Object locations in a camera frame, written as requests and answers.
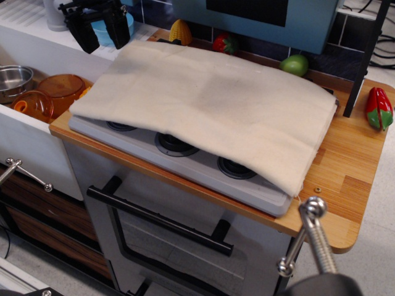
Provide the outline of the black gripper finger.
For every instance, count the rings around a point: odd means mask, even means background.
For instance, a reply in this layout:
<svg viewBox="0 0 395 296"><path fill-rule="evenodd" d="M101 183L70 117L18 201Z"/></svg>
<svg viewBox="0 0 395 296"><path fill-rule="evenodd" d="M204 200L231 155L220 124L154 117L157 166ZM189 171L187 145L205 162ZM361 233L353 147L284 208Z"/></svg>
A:
<svg viewBox="0 0 395 296"><path fill-rule="evenodd" d="M91 22L81 17L69 17L66 18L66 24L72 36L86 53L91 54L99 47Z"/></svg>
<svg viewBox="0 0 395 296"><path fill-rule="evenodd" d="M121 49L130 41L130 32L126 15L109 14L105 16L104 23L110 39L116 49Z"/></svg>

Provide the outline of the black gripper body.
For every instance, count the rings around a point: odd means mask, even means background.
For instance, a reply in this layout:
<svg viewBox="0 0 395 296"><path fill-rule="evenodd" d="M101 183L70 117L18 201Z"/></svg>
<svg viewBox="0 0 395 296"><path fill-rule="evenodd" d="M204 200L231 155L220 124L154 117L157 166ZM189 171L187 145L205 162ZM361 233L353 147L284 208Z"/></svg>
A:
<svg viewBox="0 0 395 296"><path fill-rule="evenodd" d="M66 19L119 19L127 14L120 1L69 1L60 3L57 8Z"/></svg>

